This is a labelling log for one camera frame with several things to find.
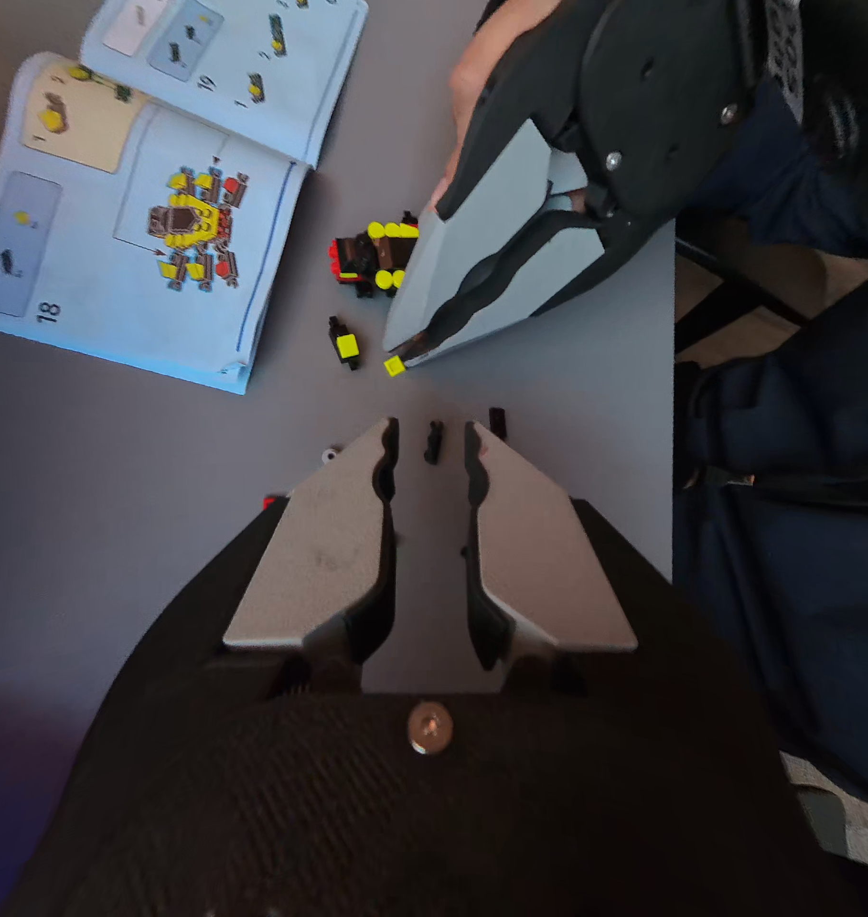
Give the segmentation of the lego instruction booklet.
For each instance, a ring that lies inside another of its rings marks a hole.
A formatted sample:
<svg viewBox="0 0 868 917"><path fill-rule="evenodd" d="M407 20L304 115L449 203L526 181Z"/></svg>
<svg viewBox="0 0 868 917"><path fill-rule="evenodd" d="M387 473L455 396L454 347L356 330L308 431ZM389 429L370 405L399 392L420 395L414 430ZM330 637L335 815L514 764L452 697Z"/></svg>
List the lego instruction booklet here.
<svg viewBox="0 0 868 917"><path fill-rule="evenodd" d="M366 2L109 1L19 69L0 332L244 395Z"/></svg>

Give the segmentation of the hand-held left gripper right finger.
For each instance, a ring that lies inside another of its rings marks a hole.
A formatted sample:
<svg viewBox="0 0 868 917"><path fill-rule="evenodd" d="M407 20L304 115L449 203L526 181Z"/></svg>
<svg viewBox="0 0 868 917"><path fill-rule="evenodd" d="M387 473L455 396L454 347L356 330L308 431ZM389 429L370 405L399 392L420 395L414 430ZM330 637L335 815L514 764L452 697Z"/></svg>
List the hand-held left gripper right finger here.
<svg viewBox="0 0 868 917"><path fill-rule="evenodd" d="M464 427L467 620L485 671L630 654L637 637L572 499L477 421Z"/></svg>

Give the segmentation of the person's right hand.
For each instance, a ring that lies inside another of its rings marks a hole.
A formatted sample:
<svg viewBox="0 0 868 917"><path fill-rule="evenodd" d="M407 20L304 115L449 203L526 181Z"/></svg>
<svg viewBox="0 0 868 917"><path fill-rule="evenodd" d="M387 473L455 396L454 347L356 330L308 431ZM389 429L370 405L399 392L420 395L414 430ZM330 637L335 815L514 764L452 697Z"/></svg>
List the person's right hand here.
<svg viewBox="0 0 868 917"><path fill-rule="evenodd" d="M439 184L428 201L432 210L449 188L461 158L475 106L497 63L515 40L534 29L559 6L559 1L489 2L474 37L450 75L456 143Z"/></svg>

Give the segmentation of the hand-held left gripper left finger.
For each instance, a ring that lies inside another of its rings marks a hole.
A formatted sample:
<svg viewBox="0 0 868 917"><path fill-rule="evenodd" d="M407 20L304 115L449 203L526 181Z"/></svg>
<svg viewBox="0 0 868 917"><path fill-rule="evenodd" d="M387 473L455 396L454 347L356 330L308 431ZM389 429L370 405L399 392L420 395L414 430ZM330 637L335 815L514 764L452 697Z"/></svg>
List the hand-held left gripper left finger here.
<svg viewBox="0 0 868 917"><path fill-rule="evenodd" d="M399 423L383 417L297 485L225 630L230 650L363 665L394 623Z"/></svg>

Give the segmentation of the black yellow lego model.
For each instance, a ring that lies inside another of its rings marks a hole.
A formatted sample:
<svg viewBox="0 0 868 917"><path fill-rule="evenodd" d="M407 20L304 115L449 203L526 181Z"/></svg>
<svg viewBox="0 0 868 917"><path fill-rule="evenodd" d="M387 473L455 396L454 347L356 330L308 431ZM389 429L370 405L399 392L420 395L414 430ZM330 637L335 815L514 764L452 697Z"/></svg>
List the black yellow lego model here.
<svg viewBox="0 0 868 917"><path fill-rule="evenodd" d="M404 211L398 221L371 221L356 235L332 239L327 256L336 282L359 299L378 292L394 298L419 238L418 216Z"/></svg>

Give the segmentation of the black metal chair bar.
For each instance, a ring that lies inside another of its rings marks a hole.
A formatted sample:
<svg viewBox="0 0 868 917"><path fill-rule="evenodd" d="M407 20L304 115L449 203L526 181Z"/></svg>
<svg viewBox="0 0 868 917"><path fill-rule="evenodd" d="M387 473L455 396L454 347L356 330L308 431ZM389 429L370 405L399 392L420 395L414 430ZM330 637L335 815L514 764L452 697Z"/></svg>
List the black metal chair bar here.
<svg viewBox="0 0 868 917"><path fill-rule="evenodd" d="M676 251L682 258L692 261L720 280L720 285L702 303L679 320L677 331L681 338L702 340L758 308L767 310L795 327L803 327L810 321L808 316L717 258L704 246L685 237L680 230L677 230L676 235Z"/></svg>

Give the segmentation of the person's navy trousers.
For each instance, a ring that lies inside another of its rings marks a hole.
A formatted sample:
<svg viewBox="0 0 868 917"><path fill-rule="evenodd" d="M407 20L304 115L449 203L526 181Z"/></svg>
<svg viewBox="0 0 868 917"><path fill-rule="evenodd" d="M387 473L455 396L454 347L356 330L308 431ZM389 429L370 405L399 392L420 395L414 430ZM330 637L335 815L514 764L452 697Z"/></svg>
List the person's navy trousers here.
<svg viewBox="0 0 868 917"><path fill-rule="evenodd" d="M782 750L868 801L868 280L775 350L682 375L673 581Z"/></svg>

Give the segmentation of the black and yellow lego piece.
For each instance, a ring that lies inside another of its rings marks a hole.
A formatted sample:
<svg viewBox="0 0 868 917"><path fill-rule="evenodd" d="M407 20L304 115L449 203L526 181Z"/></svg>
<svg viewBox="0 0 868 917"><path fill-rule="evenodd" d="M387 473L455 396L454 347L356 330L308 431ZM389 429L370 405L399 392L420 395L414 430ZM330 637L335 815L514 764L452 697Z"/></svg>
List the black and yellow lego piece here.
<svg viewBox="0 0 868 917"><path fill-rule="evenodd" d="M336 315L329 316L327 324L328 337L335 349L336 358L350 371L355 372L360 365L359 343L356 336Z"/></svg>

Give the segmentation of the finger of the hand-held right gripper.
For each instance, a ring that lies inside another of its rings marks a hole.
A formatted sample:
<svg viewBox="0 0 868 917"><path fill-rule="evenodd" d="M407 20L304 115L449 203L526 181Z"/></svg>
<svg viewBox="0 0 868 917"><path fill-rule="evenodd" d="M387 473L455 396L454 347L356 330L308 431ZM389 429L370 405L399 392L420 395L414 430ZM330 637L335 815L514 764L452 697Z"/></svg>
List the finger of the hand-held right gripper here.
<svg viewBox="0 0 868 917"><path fill-rule="evenodd" d="M605 255L588 218L534 218L498 252L463 275L437 225L418 246L404 283L404 363L414 368L534 316Z"/></svg>
<svg viewBox="0 0 868 917"><path fill-rule="evenodd" d="M463 275L479 258L498 252L534 218L586 218L572 209L569 193L587 184L577 156L551 147L534 123L525 121L451 217L443 219L436 212L421 217L420 236L405 277L418 263L421 240L437 225L448 231L453 247L435 265L443 266L451 254L457 254L455 271ZM383 349L395 355L404 355L404 283L383 335Z"/></svg>

